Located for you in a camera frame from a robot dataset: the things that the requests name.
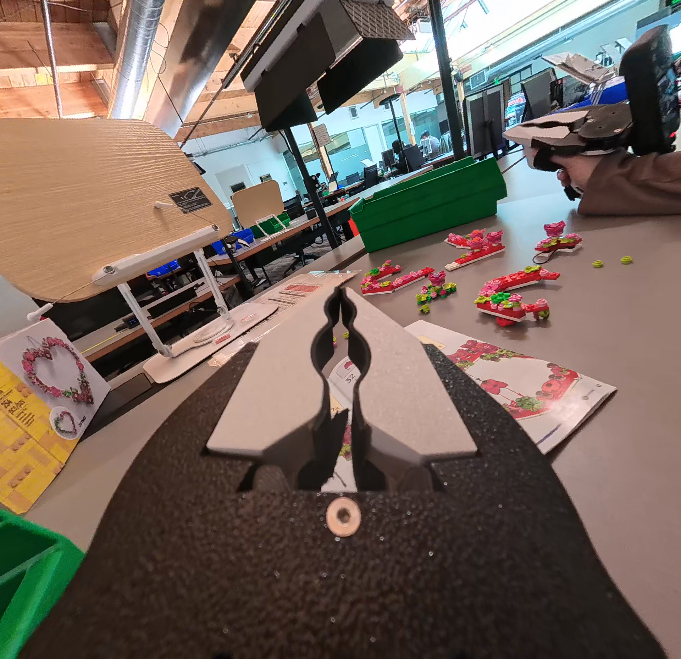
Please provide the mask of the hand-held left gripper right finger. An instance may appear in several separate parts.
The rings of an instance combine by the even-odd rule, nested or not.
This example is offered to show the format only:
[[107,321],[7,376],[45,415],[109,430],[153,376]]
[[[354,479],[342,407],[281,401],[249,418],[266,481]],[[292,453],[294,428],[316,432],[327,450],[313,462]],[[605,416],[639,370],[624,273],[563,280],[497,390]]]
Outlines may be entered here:
[[361,492],[393,490],[410,470],[477,453],[425,345],[354,290],[342,291],[353,381],[351,454]]

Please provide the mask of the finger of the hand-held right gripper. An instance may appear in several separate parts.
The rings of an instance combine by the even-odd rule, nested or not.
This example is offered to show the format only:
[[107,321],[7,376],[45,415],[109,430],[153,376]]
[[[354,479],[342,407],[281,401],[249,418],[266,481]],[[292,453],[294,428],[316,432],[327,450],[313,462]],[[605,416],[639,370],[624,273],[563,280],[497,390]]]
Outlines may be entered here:
[[591,109],[577,109],[550,113],[525,122],[524,129],[530,134],[570,134],[584,123],[590,112]]
[[507,128],[503,136],[525,148],[576,151],[582,148],[581,126],[581,122],[525,122]]

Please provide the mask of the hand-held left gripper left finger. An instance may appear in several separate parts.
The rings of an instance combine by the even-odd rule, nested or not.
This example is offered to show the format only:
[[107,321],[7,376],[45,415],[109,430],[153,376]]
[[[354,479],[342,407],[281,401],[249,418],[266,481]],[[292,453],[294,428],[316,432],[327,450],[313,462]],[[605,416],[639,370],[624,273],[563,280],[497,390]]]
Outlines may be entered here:
[[206,448],[273,466],[297,489],[319,490],[343,448],[349,409],[330,393],[341,288],[321,288],[257,343]]

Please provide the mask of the person's right forearm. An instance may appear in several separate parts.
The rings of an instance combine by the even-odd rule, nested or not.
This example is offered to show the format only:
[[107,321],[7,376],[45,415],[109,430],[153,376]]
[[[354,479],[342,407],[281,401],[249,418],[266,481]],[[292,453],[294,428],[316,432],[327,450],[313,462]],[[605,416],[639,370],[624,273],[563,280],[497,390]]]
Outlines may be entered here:
[[577,211],[583,216],[679,215],[680,153],[603,156]]

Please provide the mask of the red lego piece with pink flower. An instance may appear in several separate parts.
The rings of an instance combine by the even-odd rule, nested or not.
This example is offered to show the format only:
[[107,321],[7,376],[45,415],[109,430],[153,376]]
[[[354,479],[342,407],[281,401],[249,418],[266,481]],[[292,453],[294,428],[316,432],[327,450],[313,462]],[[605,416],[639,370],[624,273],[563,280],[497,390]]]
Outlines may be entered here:
[[546,237],[535,246],[535,254],[551,256],[560,251],[572,251],[582,245],[583,238],[576,233],[566,233],[566,221],[546,223]]

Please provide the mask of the pink and lime lego flower cluster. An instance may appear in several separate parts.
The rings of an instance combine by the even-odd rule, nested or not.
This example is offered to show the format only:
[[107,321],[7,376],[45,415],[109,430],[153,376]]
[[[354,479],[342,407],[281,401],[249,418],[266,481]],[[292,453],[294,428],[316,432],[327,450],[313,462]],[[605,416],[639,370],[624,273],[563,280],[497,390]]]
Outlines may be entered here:
[[420,314],[429,314],[433,302],[445,299],[457,293],[456,283],[447,280],[447,270],[431,272],[428,282],[422,286],[421,291],[415,296],[417,308]]

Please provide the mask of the curved red lego flower section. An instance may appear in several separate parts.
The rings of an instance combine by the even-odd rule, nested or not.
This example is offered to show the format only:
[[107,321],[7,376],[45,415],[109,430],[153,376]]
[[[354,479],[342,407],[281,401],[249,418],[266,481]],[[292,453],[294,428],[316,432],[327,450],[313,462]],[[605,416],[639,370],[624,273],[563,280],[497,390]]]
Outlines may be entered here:
[[427,266],[402,276],[399,275],[400,272],[402,272],[402,267],[399,264],[393,264],[389,259],[381,266],[371,269],[360,283],[362,295],[368,297],[391,294],[422,279],[427,279],[434,273],[434,269]]

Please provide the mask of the lego instruction booklet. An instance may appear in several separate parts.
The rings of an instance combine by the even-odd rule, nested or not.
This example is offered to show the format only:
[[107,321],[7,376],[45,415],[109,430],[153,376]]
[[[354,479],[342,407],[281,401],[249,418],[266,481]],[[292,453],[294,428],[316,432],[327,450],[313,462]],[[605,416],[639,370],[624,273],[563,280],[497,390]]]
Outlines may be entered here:
[[[515,348],[501,347],[424,320],[404,329],[424,345],[436,348],[446,365],[455,365],[466,374],[473,383],[473,394],[482,395],[481,403],[464,397],[474,414],[483,413],[484,405],[496,402],[544,455],[566,441],[617,392],[614,385],[557,362],[532,357]],[[332,397],[349,409],[341,450],[343,460],[336,466],[340,479],[330,481],[327,487],[335,490],[342,482],[347,482],[355,489],[355,481],[350,479],[350,463],[353,462],[351,421],[353,381],[360,372],[347,352],[332,357],[323,372]]]

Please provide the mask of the red white lego flower bar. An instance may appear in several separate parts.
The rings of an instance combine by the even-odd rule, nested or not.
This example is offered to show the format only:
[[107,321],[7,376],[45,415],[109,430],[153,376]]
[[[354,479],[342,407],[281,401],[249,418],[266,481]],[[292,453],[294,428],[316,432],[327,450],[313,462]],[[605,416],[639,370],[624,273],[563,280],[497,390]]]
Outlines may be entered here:
[[501,254],[505,250],[503,234],[502,230],[487,231],[486,229],[475,229],[465,236],[450,233],[445,243],[463,252],[453,262],[445,265],[445,270],[453,272],[472,263]]

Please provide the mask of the thick red lego flower section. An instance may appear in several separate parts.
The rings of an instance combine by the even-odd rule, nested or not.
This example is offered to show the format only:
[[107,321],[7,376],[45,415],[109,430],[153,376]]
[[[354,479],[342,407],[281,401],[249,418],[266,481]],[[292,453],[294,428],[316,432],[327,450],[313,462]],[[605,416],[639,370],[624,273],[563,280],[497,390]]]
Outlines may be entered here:
[[479,295],[474,300],[478,311],[493,316],[501,327],[509,327],[530,317],[536,321],[548,320],[548,302],[540,298],[533,304],[525,304],[518,293],[497,291],[491,295]]

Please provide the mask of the long red lego arc section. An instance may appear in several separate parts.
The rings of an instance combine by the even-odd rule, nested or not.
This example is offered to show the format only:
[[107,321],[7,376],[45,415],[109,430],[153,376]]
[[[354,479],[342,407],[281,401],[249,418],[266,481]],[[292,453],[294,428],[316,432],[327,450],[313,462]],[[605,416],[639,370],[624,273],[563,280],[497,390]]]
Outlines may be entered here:
[[501,277],[493,278],[485,282],[480,289],[478,299],[490,300],[499,292],[508,292],[519,288],[538,284],[542,281],[557,280],[560,278],[559,272],[551,272],[540,265],[532,265],[518,272],[513,272]]

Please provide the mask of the yellow lego box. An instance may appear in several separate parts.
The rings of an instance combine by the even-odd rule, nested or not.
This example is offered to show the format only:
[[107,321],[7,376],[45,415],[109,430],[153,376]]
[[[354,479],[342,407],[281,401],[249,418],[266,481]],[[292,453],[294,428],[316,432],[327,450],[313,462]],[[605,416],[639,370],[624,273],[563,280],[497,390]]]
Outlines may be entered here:
[[23,515],[62,471],[109,384],[50,319],[1,339],[1,508]]

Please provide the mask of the person's right hand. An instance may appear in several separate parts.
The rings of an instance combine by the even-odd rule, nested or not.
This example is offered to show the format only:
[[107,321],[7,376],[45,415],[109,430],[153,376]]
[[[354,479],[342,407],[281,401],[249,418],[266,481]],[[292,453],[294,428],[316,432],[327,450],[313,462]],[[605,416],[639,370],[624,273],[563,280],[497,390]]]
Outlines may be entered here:
[[553,156],[552,161],[559,166],[557,179],[563,188],[571,188],[580,195],[586,192],[588,181],[599,164],[610,154],[574,156]]

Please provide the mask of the black computer monitor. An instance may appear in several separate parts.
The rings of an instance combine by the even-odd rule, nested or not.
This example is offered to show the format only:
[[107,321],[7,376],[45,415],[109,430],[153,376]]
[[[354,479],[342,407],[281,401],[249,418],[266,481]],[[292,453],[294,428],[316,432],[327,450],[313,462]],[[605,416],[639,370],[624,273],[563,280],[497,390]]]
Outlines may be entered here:
[[495,159],[506,155],[506,105],[511,84],[505,80],[464,98],[463,118],[467,153],[475,160],[489,155]]
[[555,81],[555,70],[550,67],[521,82],[525,98],[523,122],[549,114],[552,110],[551,89]]

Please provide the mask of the black support column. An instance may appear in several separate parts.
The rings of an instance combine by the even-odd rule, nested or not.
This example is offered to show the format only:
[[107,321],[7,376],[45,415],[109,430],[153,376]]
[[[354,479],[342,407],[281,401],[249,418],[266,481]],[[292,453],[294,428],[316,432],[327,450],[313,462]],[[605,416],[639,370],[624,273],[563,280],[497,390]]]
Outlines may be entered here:
[[447,48],[447,37],[441,9],[441,0],[428,0],[428,7],[452,150],[455,161],[459,161],[466,157],[466,151],[463,142],[460,104],[455,93],[452,62]]

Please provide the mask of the large green plastic bin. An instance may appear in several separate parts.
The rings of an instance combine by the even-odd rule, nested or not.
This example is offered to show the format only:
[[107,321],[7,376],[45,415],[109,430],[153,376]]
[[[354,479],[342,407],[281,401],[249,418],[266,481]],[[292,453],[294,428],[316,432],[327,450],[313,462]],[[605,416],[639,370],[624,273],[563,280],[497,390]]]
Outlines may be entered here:
[[494,216],[506,195],[497,160],[469,157],[362,198],[349,213],[373,253]]

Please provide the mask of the background green bin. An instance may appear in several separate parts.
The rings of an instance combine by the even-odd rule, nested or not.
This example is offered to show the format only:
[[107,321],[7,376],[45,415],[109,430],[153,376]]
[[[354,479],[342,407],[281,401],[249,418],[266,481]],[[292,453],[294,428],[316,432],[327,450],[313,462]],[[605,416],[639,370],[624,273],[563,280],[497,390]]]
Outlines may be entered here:
[[250,229],[253,233],[254,239],[263,239],[275,236],[280,232],[288,229],[291,226],[291,219],[289,214],[284,211],[280,214],[270,214],[266,217],[260,218]]

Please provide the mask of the background wooden stand board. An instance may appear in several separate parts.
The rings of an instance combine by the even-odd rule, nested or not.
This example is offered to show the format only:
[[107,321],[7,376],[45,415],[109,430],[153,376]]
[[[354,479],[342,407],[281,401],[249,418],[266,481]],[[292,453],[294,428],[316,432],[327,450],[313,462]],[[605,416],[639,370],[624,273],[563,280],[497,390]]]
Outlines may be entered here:
[[279,184],[274,179],[234,193],[232,206],[242,228],[285,211]]

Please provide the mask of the black light stand pole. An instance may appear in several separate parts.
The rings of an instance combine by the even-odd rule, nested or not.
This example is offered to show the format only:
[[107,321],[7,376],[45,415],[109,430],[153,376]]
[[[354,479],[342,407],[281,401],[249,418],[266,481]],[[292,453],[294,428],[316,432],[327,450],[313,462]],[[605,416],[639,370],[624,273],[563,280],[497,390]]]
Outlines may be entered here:
[[323,231],[327,237],[328,243],[332,249],[336,249],[340,244],[338,243],[338,239],[335,235],[335,229],[331,226],[330,221],[328,220],[326,211],[317,192],[318,189],[315,186],[315,182],[312,179],[309,171],[307,170],[306,163],[303,160],[300,148],[298,147],[291,128],[285,128],[283,130],[283,134],[285,136],[289,150],[294,157],[295,163],[300,170],[302,179],[307,189],[307,194],[309,195],[317,217],[319,218],[319,222],[321,223]]

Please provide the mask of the black overhead light panel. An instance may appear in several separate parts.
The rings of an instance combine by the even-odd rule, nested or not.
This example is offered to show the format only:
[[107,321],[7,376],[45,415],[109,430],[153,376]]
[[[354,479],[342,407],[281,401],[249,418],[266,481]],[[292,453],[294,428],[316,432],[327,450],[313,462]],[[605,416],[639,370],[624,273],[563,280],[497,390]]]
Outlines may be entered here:
[[261,126],[276,132],[314,122],[313,85],[327,113],[402,58],[415,37],[394,0],[291,0],[244,66]]

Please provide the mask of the small green plastic bin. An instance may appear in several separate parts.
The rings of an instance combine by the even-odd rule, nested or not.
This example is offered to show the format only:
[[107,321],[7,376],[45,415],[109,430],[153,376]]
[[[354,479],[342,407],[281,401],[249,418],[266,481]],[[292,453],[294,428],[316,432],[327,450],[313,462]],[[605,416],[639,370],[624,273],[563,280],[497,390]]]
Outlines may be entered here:
[[63,535],[1,510],[1,657],[19,652],[84,559]]

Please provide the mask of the silver ceiling duct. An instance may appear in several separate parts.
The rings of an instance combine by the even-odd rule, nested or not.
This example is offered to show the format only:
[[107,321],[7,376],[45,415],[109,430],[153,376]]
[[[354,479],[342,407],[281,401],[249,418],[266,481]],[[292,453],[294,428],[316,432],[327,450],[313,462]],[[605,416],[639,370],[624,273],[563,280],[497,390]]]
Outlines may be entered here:
[[125,0],[109,101],[111,119],[132,119],[166,0]]

